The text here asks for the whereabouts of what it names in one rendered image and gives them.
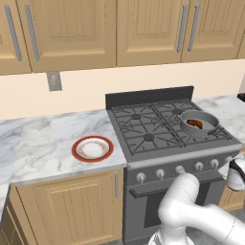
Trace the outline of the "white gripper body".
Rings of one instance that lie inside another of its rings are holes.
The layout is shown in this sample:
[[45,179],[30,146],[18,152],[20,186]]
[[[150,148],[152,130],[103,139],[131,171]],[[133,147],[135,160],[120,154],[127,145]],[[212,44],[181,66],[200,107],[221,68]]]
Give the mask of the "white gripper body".
[[223,167],[221,167],[218,172],[222,175],[223,179],[229,181],[231,179],[230,174],[230,163],[227,162]]

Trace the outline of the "grey metal pot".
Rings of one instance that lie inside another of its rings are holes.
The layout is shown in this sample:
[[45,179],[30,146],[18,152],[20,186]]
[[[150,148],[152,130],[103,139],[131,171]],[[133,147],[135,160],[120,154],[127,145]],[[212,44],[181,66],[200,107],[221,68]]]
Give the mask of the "grey metal pot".
[[[187,124],[188,119],[202,122],[203,129]],[[218,131],[219,120],[210,113],[197,110],[183,112],[180,116],[180,125],[183,131],[194,137],[207,138]]]

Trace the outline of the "brown frozen meat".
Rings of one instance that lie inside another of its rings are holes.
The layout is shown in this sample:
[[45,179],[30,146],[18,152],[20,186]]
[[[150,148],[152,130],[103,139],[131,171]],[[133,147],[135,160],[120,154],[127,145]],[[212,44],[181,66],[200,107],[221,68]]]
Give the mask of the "brown frozen meat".
[[203,124],[202,122],[198,121],[198,120],[194,120],[194,119],[188,119],[187,120],[187,124],[191,125],[191,126],[196,126],[199,129],[203,129]]

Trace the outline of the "tan base cupboard door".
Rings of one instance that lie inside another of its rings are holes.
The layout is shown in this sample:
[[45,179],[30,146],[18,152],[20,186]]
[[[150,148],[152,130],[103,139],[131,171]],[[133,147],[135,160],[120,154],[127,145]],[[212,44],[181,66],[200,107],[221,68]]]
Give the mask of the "tan base cupboard door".
[[121,168],[21,186],[17,192],[38,245],[100,245],[123,235]]
[[245,207],[245,191],[236,191],[226,186],[221,195],[218,206],[230,212]]

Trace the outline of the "grey gas stove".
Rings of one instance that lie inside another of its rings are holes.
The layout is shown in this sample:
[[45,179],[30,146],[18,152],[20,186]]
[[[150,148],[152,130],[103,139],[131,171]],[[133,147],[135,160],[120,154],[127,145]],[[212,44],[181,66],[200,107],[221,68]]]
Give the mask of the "grey gas stove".
[[[218,172],[241,149],[241,142],[219,123],[210,137],[194,137],[182,130],[180,116],[189,110],[203,111],[192,98],[191,86],[107,94],[106,110],[117,134],[127,167],[124,181],[136,184],[138,173],[143,184],[175,179],[177,166],[199,180],[222,177]],[[217,159],[218,168],[210,161]],[[202,162],[203,170],[195,169]],[[164,179],[156,171],[165,171]]]

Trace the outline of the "grey oven door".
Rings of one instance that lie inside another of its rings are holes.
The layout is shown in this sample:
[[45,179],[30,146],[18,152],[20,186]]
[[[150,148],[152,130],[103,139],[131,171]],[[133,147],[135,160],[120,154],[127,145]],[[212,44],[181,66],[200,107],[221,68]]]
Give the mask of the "grey oven door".
[[[157,232],[161,221],[158,217],[158,209],[166,192],[151,194],[141,198],[135,198],[129,191],[138,189],[139,191],[153,190],[170,187],[173,179],[156,181],[140,185],[130,184],[124,181],[123,198],[123,226],[122,240],[124,245],[145,245],[151,236]],[[225,187],[223,183],[217,182],[211,185],[206,197],[197,195],[195,203],[199,206],[219,203],[220,197]]]

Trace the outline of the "red rimmed white plate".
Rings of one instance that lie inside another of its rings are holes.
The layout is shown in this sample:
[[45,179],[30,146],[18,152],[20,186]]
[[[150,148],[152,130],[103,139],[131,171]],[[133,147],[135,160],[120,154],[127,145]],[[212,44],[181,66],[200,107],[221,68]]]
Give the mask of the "red rimmed white plate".
[[113,143],[102,136],[86,136],[72,146],[72,155],[85,163],[101,162],[110,157],[113,151]]

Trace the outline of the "tan corner base cupboard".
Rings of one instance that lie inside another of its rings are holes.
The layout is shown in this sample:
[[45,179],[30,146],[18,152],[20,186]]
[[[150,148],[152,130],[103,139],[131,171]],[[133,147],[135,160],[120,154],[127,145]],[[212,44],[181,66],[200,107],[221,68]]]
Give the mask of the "tan corner base cupboard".
[[0,245],[23,245],[11,214],[10,193],[11,188],[8,188],[1,220]]

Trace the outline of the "tan wall cupboard door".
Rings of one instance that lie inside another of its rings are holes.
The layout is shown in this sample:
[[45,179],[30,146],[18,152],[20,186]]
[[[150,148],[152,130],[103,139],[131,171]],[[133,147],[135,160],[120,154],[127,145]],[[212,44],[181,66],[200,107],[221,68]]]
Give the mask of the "tan wall cupboard door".
[[117,65],[178,63],[183,5],[189,0],[117,0]]
[[[200,9],[192,51],[188,51],[195,5]],[[235,59],[245,31],[245,0],[189,0],[182,62]]]
[[[5,4],[11,8],[22,61],[18,61],[13,47]],[[27,74],[32,71],[16,0],[0,0],[0,75]]]
[[[32,70],[116,65],[116,0],[16,0]],[[39,60],[33,54],[25,4],[31,7]]]

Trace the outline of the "grey wall outlet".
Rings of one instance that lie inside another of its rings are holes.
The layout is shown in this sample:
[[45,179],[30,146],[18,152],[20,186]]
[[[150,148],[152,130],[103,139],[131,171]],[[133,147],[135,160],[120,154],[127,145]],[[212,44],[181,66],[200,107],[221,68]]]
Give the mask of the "grey wall outlet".
[[54,91],[61,91],[62,84],[60,78],[60,72],[49,72],[47,73],[47,80],[49,85],[49,90]]

